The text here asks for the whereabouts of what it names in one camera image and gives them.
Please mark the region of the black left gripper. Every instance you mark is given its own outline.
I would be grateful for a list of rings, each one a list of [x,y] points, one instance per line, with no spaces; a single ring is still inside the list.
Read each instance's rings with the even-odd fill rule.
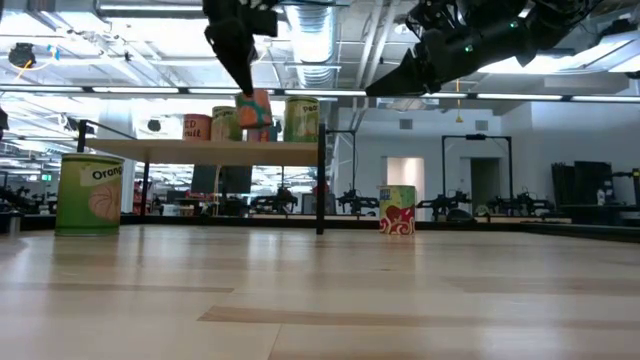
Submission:
[[[203,0],[203,13],[209,20],[205,37],[219,62],[242,93],[254,93],[250,62],[255,54],[247,30],[276,30],[278,13],[272,0]]]

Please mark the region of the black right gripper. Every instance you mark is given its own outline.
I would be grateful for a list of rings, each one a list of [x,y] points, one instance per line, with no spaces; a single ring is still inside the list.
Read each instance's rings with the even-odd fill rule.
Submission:
[[[400,64],[365,89],[369,97],[421,96],[436,86],[507,58],[530,55],[530,31],[519,19],[449,32],[427,30]]]

